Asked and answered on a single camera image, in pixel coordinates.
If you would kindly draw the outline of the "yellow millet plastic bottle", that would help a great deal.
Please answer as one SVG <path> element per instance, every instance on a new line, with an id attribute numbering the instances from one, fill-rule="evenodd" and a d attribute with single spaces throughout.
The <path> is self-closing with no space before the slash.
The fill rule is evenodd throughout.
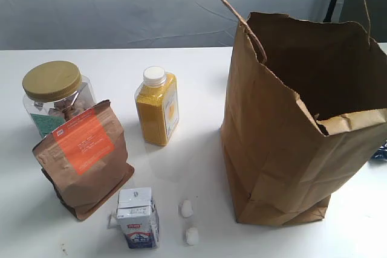
<path id="1" fill-rule="evenodd" d="M 135 104 L 145 141 L 167 145 L 179 122 L 176 76 L 160 66 L 146 68 Z"/>

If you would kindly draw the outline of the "large brown paper bag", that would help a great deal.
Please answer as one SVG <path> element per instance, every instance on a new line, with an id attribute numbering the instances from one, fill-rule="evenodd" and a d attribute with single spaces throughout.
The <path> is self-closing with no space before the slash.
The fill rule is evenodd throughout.
<path id="1" fill-rule="evenodd" d="M 323 219 L 386 142 L 386 54 L 370 26 L 238 16 L 220 133 L 237 222 Z"/>

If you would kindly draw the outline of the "blue patterned object at edge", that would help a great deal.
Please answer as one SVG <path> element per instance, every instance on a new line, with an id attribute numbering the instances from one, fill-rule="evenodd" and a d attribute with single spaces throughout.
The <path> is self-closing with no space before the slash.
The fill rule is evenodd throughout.
<path id="1" fill-rule="evenodd" d="M 372 156 L 374 160 L 387 161 L 387 142 L 383 144 Z"/>

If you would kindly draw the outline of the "clear jar gold lid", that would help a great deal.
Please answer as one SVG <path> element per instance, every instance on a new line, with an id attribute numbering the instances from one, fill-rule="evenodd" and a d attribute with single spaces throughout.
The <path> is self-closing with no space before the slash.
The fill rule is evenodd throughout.
<path id="1" fill-rule="evenodd" d="M 41 138 L 96 104 L 89 78 L 69 61 L 34 67 L 24 76 L 22 87 L 24 108 Z"/>

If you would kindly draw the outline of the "kraft pouch orange label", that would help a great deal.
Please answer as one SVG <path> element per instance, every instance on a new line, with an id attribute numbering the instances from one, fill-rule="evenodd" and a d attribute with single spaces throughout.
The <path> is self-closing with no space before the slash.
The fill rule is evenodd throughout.
<path id="1" fill-rule="evenodd" d="M 62 205 L 79 221 L 90 217 L 134 174 L 125 133 L 104 100 L 49 133 L 33 155 Z"/>

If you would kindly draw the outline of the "small white milk carton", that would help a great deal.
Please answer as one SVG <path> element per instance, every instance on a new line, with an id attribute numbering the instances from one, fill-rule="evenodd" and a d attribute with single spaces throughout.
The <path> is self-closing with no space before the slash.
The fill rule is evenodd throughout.
<path id="1" fill-rule="evenodd" d="M 116 217 L 130 249 L 159 247 L 159 216 L 150 187 L 121 189 Z"/>

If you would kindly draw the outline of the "grey backdrop cloth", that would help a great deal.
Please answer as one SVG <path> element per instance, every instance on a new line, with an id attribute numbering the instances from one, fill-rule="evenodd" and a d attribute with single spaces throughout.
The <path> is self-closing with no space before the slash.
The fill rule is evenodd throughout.
<path id="1" fill-rule="evenodd" d="M 321 21 L 330 0 L 228 0 L 243 16 Z M 220 0 L 1 0 L 1 48 L 220 47 L 236 18 Z"/>

